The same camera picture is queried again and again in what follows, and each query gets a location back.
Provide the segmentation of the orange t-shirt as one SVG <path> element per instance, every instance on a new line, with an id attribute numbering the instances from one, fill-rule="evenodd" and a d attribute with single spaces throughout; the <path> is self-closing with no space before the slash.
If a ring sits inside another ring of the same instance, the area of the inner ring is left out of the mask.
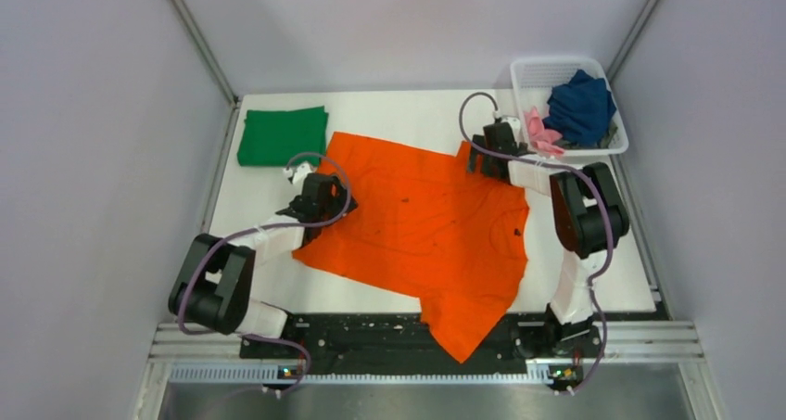
<path id="1" fill-rule="evenodd" d="M 524 192 L 453 154 L 335 133 L 323 172 L 342 168 L 355 210 L 297 261 L 415 297 L 437 344 L 466 362 L 512 306 L 527 265 Z"/>

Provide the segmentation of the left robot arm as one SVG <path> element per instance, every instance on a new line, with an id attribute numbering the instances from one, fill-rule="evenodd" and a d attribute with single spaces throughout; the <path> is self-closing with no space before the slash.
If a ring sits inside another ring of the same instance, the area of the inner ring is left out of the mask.
<path id="1" fill-rule="evenodd" d="M 262 225 L 193 239 L 168 299 L 178 322 L 226 336 L 261 337 L 275 358 L 294 352 L 298 335 L 286 326 L 288 313 L 251 296 L 255 267 L 305 248 L 358 207 L 336 173 L 308 172 L 295 183 L 299 194 Z"/>

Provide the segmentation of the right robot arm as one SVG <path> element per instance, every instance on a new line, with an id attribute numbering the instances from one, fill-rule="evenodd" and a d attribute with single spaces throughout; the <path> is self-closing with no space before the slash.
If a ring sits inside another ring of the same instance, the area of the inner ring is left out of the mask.
<path id="1" fill-rule="evenodd" d="M 555 233 L 564 250 L 555 293 L 544 324 L 516 338 L 525 358 L 573 357 L 598 341 L 593 326 L 599 314 L 594 282 L 611 264 L 621 237 L 628 233 L 628 212 L 609 167 L 594 162 L 580 169 L 527 153 L 501 119 L 468 139 L 469 172 L 539 193 L 551 201 Z"/>

